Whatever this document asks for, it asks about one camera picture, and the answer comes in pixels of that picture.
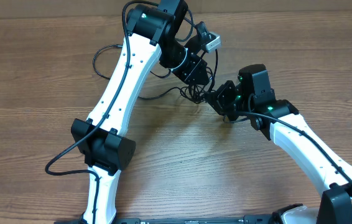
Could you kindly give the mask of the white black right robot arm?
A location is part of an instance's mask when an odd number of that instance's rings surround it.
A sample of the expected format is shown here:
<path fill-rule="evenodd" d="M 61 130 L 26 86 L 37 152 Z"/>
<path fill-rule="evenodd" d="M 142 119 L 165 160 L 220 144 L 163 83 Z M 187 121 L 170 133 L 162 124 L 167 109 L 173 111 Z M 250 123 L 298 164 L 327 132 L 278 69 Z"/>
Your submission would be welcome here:
<path fill-rule="evenodd" d="M 227 81 L 209 89 L 204 99 L 230 121 L 250 120 L 295 161 L 321 198 L 317 208 L 295 203 L 270 215 L 246 215 L 243 223 L 352 223 L 352 165 L 311 130 L 291 102 L 276 98 L 263 64 L 242 68 L 237 84 Z"/>

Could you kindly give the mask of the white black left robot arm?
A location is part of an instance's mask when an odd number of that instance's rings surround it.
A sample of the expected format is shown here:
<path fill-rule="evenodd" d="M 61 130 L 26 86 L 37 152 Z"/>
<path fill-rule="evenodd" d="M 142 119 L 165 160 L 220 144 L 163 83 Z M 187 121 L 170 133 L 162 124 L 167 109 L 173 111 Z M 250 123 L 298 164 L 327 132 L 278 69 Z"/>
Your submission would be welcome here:
<path fill-rule="evenodd" d="M 75 119 L 71 132 L 90 175 L 88 205 L 79 223 L 112 223 L 119 176 L 130 163 L 136 142 L 126 138 L 133 107 L 155 64 L 183 81 L 189 90 L 210 79 L 198 56 L 211 41 L 204 23 L 185 45 L 176 34 L 188 14 L 185 1 L 128 2 L 122 11 L 123 46 L 98 104 L 86 120 Z"/>

